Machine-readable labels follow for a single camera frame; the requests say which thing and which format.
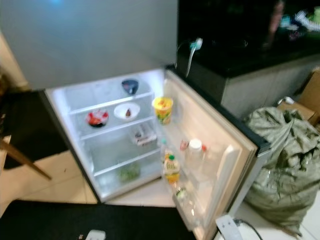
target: red bowl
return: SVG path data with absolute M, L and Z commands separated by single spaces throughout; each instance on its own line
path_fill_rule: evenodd
M 101 128 L 107 124 L 109 114 L 107 111 L 96 110 L 89 112 L 85 117 L 86 122 L 94 128 Z

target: open refrigerator door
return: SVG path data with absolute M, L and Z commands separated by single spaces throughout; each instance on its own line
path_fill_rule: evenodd
M 180 163 L 179 180 L 169 183 L 173 201 L 198 240 L 212 239 L 215 219 L 228 211 L 257 147 L 192 88 L 166 72 L 164 95 L 172 98 L 172 119 L 157 125 Z M 198 159 L 190 158 L 188 143 L 201 141 Z

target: wooden chair leg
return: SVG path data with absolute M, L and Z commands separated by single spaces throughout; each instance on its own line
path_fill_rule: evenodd
M 14 146 L 9 143 L 6 143 L 2 138 L 0 139 L 0 147 L 6 150 L 7 154 L 15 159 L 20 164 L 26 164 L 33 170 L 37 171 L 39 174 L 44 176 L 45 178 L 51 180 L 51 176 L 42 171 L 39 167 L 33 164 L 25 155 L 23 155 L 19 150 L 17 150 Z

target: kitchen counter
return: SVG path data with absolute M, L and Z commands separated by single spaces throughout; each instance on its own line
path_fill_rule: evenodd
M 188 58 L 190 52 L 184 47 L 180 54 Z M 309 36 L 297 42 L 275 43 L 266 52 L 250 47 L 250 43 L 243 49 L 227 49 L 213 46 L 211 40 L 204 39 L 202 48 L 194 53 L 192 61 L 223 78 L 234 78 L 315 54 L 320 54 L 320 37 Z
M 250 48 L 237 51 L 213 47 L 204 39 L 194 53 L 188 79 L 243 119 L 252 111 L 275 106 L 285 96 L 293 97 L 314 67 L 320 65 L 320 39 L 275 44 L 270 51 Z M 186 74 L 190 51 L 179 50 L 177 71 Z

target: power strip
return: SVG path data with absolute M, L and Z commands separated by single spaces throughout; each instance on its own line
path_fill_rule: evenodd
M 243 240 L 234 220 L 229 215 L 224 215 L 215 220 L 224 240 Z

